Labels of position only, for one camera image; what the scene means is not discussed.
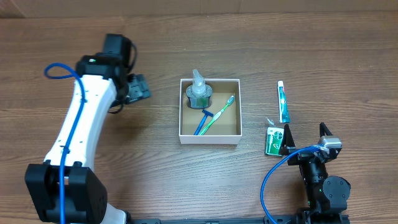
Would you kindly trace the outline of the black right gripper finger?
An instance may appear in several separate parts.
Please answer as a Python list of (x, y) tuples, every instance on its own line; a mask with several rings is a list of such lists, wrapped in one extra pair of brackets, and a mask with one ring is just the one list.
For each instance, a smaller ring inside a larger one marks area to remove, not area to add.
[(279, 154), (288, 156), (295, 151), (295, 143), (290, 131), (289, 125), (285, 124), (282, 142), (280, 144)]
[(332, 132), (327, 128), (324, 122), (320, 123), (320, 137), (323, 136), (332, 136)]

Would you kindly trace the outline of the green soap packet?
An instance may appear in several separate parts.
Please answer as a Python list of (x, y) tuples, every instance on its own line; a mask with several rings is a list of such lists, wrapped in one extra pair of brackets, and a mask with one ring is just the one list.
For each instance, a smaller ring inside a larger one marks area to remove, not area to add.
[(284, 137), (284, 129), (278, 128), (273, 120), (266, 118), (268, 128), (266, 133), (265, 155), (281, 156), (280, 146)]

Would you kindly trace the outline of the blue toothpaste tube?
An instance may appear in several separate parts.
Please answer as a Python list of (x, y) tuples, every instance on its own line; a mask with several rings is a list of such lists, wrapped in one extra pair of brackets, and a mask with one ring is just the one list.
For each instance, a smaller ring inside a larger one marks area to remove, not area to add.
[(280, 123), (289, 123), (290, 116), (289, 110), (287, 107), (287, 99), (284, 90), (284, 83), (282, 80), (277, 82), (277, 91), (278, 91), (278, 98), (279, 98), (279, 122)]

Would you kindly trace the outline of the clear soap pump bottle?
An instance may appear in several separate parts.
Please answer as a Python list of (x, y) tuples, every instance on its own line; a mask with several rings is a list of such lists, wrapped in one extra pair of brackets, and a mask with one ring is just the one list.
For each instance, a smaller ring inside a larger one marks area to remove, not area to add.
[(187, 87), (185, 94), (188, 98), (188, 106), (192, 109), (205, 109), (211, 106), (213, 89), (206, 84), (205, 78), (197, 69), (193, 69), (192, 84)]

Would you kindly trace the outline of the green toothbrush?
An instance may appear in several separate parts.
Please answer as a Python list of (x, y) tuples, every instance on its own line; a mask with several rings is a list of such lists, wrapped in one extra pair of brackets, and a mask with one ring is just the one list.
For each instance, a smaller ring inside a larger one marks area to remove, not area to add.
[(211, 125), (223, 114), (223, 112), (226, 110), (226, 108), (228, 108), (229, 106), (231, 106), (233, 104), (234, 99), (235, 99), (235, 96), (232, 95), (228, 99), (226, 105), (212, 117), (212, 120), (204, 128), (201, 128), (201, 130), (197, 133), (197, 135), (199, 135), (199, 136), (204, 135), (207, 132), (207, 130), (211, 127)]

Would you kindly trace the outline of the blue disposable razor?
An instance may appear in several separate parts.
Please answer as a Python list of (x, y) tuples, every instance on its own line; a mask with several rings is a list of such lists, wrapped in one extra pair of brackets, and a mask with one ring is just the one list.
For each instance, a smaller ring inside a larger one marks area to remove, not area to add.
[(209, 117), (209, 116), (210, 116), (210, 117), (213, 117), (213, 116), (214, 116), (213, 113), (211, 113), (211, 112), (209, 112), (209, 111), (207, 111), (207, 110), (202, 110), (201, 112), (204, 114), (204, 116), (203, 116), (203, 118), (201, 119), (201, 121), (200, 121), (198, 127), (196, 128), (196, 130), (195, 130), (195, 132), (194, 132), (194, 135), (195, 135), (195, 136), (198, 135), (199, 132), (201, 131), (201, 129), (202, 129), (202, 127), (203, 127), (203, 125), (204, 125), (204, 123), (205, 123), (207, 117)]

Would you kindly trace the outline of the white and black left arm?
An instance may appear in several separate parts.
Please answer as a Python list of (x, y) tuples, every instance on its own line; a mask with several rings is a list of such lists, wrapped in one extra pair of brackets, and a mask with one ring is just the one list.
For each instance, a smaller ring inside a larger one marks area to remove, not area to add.
[(84, 55), (71, 68), (51, 63), (44, 70), (62, 68), (74, 78), (70, 107), (51, 150), (41, 164), (29, 164), (25, 184), (42, 222), (131, 223), (129, 212), (108, 202), (106, 187), (94, 173), (96, 147), (103, 123), (114, 107), (150, 97), (143, 75), (133, 74), (137, 48), (121, 34), (106, 34), (103, 49)]

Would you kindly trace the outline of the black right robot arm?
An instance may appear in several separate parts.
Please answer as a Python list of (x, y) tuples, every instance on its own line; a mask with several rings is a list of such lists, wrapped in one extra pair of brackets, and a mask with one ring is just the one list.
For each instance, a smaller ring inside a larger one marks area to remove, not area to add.
[(343, 211), (348, 206), (351, 185), (342, 177), (328, 175), (325, 166), (327, 162), (337, 158), (343, 144), (324, 123), (320, 123), (320, 139), (316, 147), (315, 152), (300, 152), (295, 147), (289, 126), (284, 126), (280, 153), (290, 156), (287, 160), (288, 165), (299, 166), (308, 199), (308, 207), (299, 209), (290, 222), (349, 223), (349, 218), (343, 215)]

